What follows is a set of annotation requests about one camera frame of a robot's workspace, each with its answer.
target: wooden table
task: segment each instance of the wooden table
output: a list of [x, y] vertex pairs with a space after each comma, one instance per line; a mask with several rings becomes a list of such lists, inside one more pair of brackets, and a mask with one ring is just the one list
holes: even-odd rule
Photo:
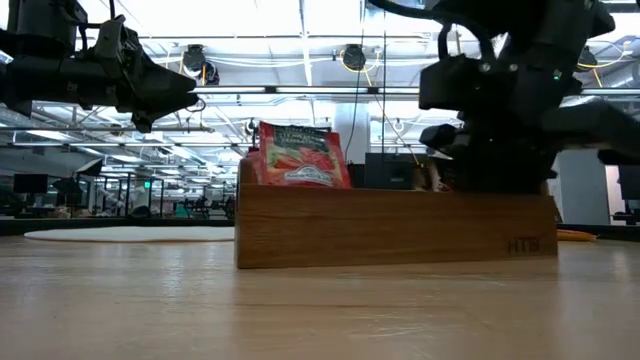
[[3, 359], [637, 359], [640, 245], [244, 270], [233, 244], [0, 238]]

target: desk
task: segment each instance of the desk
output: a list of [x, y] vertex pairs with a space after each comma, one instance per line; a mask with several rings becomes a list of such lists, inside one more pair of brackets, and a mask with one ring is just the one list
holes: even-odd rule
[[233, 243], [0, 239], [6, 359], [633, 359], [640, 245], [243, 270]]

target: ceiling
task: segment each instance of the ceiling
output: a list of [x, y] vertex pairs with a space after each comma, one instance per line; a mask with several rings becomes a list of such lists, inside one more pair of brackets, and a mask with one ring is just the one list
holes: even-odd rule
[[[7, 1], [0, 0], [0, 9], [6, 8]], [[420, 0], [402, 2], [416, 5]], [[80, 0], [80, 3], [89, 14], [89, 21], [108, 19], [108, 0]], [[208, 60], [218, 68], [221, 87], [385, 84], [414, 87], [419, 80], [419, 71], [437, 58], [436, 39], [441, 30], [441, 26], [433, 21], [393, 14], [385, 16], [378, 9], [363, 8], [360, 0], [115, 0], [115, 4], [116, 13], [124, 15], [126, 25], [139, 33], [149, 56], [169, 69], [179, 71], [181, 55], [187, 45], [204, 45]], [[609, 1], [607, 6], [614, 12], [617, 28], [588, 44], [602, 67], [577, 76], [587, 88], [640, 87], [634, 76], [640, 55], [640, 41], [636, 36], [640, 31], [637, 27], [640, 14], [636, 12], [634, 1]], [[6, 26], [6, 19], [0, 19], [0, 26]], [[470, 32], [464, 28], [456, 31], [458, 36], [449, 35], [451, 52], [457, 52], [459, 48], [469, 56], [478, 56], [477, 42]], [[96, 34], [89, 32], [88, 36], [91, 43]], [[361, 41], [369, 71], [358, 76], [345, 69], [340, 61], [340, 51], [347, 44]], [[381, 61], [385, 46], [386, 61]], [[296, 94], [214, 93], [202, 95], [202, 98], [207, 103], [203, 112], [180, 111], [160, 119], [154, 126], [171, 130], [151, 135], [127, 130], [104, 131], [113, 126], [131, 127], [130, 116], [117, 113], [113, 108], [87, 112], [72, 105], [36, 103], [36, 114], [32, 119], [5, 112], [0, 121], [6, 126], [72, 128], [74, 131], [61, 133], [77, 143], [163, 143], [162, 147], [155, 144], [81, 147], [91, 149], [83, 151], [92, 153], [138, 157], [141, 158], [139, 163], [143, 164], [230, 166], [237, 163], [250, 142], [244, 131], [250, 119], [325, 126], [335, 120], [336, 107], [340, 103], [354, 101], [353, 94], [323, 94], [310, 90], [309, 93], [299, 90]], [[611, 99], [636, 113], [636, 95]], [[368, 103], [372, 120], [371, 142], [380, 144], [382, 111], [378, 100], [381, 99], [361, 96], [359, 100]], [[416, 143], [426, 126], [457, 121], [455, 112], [420, 111], [416, 100], [414, 91], [413, 94], [389, 96], [385, 106], [387, 116], [403, 125], [400, 133], [407, 143]], [[568, 101], [576, 103], [584, 98]], [[398, 139], [389, 136], [394, 133], [389, 125], [387, 127], [386, 139], [397, 144]], [[21, 132], [16, 136], [14, 142], [62, 141], [52, 138], [51, 133]], [[171, 146], [173, 143], [183, 146]], [[116, 158], [112, 161], [131, 164]]]

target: white round mat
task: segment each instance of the white round mat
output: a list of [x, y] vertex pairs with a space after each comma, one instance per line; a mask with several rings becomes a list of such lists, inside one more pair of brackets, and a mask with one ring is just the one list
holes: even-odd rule
[[33, 231], [24, 237], [50, 241], [157, 242], [233, 240], [233, 227], [139, 227], [118, 226], [89, 229]]

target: wooden holder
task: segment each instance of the wooden holder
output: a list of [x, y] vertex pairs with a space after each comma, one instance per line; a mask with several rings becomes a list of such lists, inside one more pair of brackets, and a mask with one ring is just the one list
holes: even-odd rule
[[549, 196], [280, 187], [241, 164], [240, 269], [556, 256]]

